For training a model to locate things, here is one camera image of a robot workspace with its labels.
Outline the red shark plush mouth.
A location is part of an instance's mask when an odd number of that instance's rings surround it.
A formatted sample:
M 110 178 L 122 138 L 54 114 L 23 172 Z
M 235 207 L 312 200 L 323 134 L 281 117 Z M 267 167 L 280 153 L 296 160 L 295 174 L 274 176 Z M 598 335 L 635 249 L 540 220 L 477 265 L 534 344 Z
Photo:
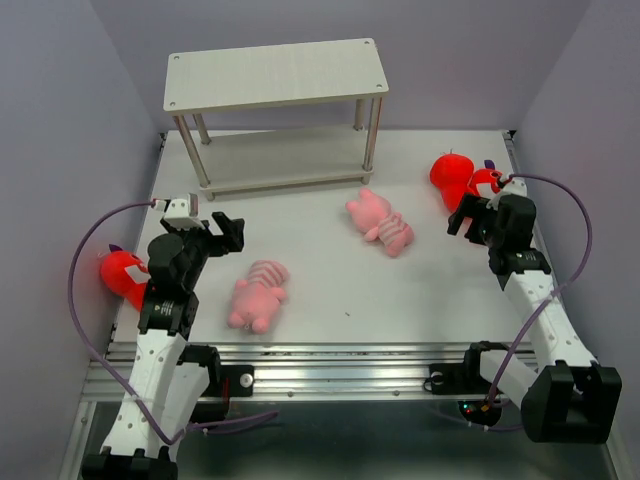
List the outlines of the red shark plush mouth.
M 491 199 L 501 190 L 498 184 L 501 177 L 502 173 L 496 169 L 494 161 L 486 159 L 484 166 L 472 174 L 468 184 L 469 191 L 475 196 Z

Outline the red shark plush back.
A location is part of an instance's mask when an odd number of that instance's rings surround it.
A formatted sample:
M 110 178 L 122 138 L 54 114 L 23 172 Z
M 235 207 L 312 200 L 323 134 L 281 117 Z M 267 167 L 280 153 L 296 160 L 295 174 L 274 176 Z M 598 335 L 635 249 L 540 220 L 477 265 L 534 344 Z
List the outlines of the red shark plush back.
M 474 163 L 464 155 L 447 153 L 434 162 L 429 172 L 429 180 L 440 192 L 449 212 L 457 210 L 465 194 L 474 195 L 470 186 L 474 172 Z

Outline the pink striped plush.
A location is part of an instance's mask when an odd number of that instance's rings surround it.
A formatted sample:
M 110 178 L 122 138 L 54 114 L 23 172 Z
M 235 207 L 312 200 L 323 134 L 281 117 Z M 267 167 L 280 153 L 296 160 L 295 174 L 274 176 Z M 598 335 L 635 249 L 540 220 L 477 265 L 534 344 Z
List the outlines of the pink striped plush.
M 235 283 L 227 325 L 233 329 L 250 329 L 265 334 L 288 298 L 283 285 L 289 271 L 273 260 L 257 260 L 245 278 Z
M 391 258 L 398 257 L 414 241 L 414 231 L 402 214 L 368 188 L 361 188 L 358 198 L 348 201 L 345 208 L 364 240 L 380 241 Z

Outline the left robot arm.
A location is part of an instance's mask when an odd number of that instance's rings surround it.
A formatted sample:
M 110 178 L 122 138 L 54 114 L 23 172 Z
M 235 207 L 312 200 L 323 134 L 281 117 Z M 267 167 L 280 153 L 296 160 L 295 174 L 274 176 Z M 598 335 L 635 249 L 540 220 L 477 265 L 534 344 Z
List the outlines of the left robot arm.
M 150 278 L 138 322 L 136 356 L 118 416 L 97 454 L 82 462 L 85 479 L 175 479 L 179 443 L 201 394 L 222 382 L 214 347 L 188 342 L 199 300 L 196 283 L 211 257 L 244 248 L 243 219 L 215 212 L 212 221 L 195 215 L 163 216 L 164 234 L 148 247 Z

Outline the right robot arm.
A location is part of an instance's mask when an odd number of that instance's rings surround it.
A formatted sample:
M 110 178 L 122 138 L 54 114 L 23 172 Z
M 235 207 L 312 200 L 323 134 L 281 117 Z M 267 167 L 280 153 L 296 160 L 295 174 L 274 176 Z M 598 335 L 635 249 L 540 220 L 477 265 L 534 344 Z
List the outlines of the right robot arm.
M 622 390 L 616 369 L 603 367 L 584 346 L 558 299 L 546 257 L 532 245 L 536 207 L 527 197 L 488 200 L 466 194 L 449 218 L 448 234 L 471 221 L 466 238 L 488 249 L 489 268 L 523 322 L 516 338 L 531 342 L 537 366 L 519 361 L 517 347 L 471 349 L 460 366 L 463 384 L 490 384 L 485 409 L 503 394 L 518 407 L 534 442 L 603 444 Z

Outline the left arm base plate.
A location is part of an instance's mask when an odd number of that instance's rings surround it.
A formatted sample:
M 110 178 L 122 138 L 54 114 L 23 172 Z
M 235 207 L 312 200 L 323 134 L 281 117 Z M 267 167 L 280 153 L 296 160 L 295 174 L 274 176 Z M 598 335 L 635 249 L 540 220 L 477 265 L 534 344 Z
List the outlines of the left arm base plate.
M 253 396 L 255 368 L 249 364 L 223 364 L 210 375 L 210 382 L 204 390 L 204 398 L 229 401 L 233 398 Z

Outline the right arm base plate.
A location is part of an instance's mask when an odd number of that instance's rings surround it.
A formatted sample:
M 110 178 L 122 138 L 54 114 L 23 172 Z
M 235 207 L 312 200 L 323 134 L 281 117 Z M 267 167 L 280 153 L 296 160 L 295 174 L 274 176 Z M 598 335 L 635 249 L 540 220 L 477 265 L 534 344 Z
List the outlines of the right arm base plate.
M 486 382 L 471 374 L 463 363 L 432 363 L 423 389 L 434 395 L 478 395 L 487 392 Z

